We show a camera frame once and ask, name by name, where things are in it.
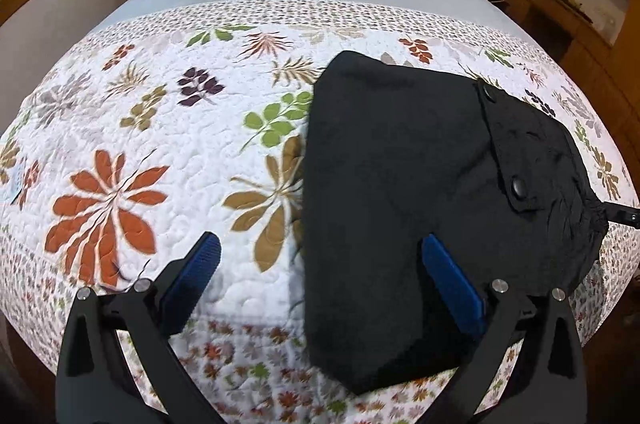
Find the black pants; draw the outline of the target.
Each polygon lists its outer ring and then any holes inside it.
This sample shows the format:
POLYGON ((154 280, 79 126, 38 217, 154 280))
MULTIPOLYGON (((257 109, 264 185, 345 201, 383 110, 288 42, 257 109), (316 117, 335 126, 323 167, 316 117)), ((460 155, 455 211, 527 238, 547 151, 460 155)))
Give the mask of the black pants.
POLYGON ((309 357, 357 395, 461 366, 492 281, 572 292, 608 232, 559 121, 352 51, 314 85, 303 179, 309 357))

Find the wooden side cabinet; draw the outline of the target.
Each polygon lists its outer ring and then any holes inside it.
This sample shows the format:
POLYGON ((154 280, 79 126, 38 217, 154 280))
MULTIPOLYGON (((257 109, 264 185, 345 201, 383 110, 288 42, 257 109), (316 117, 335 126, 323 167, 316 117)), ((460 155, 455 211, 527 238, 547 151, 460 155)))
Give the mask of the wooden side cabinet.
POLYGON ((561 0, 506 0, 506 14, 585 93, 618 146, 639 157, 639 0, 614 42, 561 0))

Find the floral quilted bedspread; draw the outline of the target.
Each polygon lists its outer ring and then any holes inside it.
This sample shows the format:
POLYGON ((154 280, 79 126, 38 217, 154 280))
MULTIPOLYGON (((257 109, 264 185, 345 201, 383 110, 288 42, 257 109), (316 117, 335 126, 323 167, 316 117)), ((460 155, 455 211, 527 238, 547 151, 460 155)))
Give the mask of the floral quilted bedspread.
POLYGON ((172 342, 233 423, 410 423, 442 372, 360 397, 303 337, 298 176, 312 86, 338 52, 482 78, 561 121, 600 199, 637 206, 629 165, 576 84, 503 28, 331 0, 230 0, 86 36, 1 138, 1 309, 54 372, 79 288, 156 277, 204 231, 219 273, 172 342))

